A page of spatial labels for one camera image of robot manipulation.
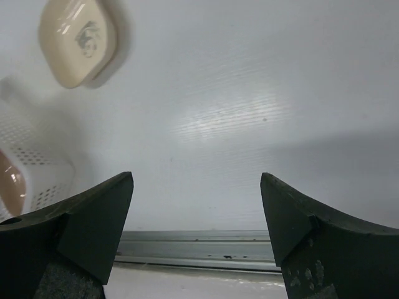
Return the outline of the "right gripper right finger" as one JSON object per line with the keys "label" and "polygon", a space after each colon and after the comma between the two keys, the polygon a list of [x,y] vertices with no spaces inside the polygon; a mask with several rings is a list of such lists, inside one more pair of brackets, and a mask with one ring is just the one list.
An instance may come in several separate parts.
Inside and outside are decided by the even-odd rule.
{"label": "right gripper right finger", "polygon": [[289,298],[398,298],[398,229],[340,212],[270,173],[260,188]]}

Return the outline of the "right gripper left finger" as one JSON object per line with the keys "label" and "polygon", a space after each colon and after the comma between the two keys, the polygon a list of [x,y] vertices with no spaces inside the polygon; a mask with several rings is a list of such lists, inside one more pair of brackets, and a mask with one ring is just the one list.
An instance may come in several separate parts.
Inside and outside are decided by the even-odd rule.
{"label": "right gripper left finger", "polygon": [[1,222],[1,298],[105,298],[133,194],[122,172]]}

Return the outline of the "brown plate front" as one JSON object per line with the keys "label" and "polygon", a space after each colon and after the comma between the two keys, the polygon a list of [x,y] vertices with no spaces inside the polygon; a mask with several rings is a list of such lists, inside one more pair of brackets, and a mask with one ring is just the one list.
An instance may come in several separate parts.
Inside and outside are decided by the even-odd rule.
{"label": "brown plate front", "polygon": [[26,182],[18,168],[1,152],[1,202],[12,216],[20,216],[26,196]]}

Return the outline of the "white plastic bin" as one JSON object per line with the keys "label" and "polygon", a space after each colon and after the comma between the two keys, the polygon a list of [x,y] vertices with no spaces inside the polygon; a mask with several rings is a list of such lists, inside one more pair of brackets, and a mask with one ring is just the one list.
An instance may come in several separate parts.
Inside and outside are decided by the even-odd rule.
{"label": "white plastic bin", "polygon": [[[1,152],[26,182],[22,214],[37,211],[69,196],[74,168],[65,154],[40,131],[29,105],[10,81],[1,79]],[[1,220],[12,216],[1,202]]]}

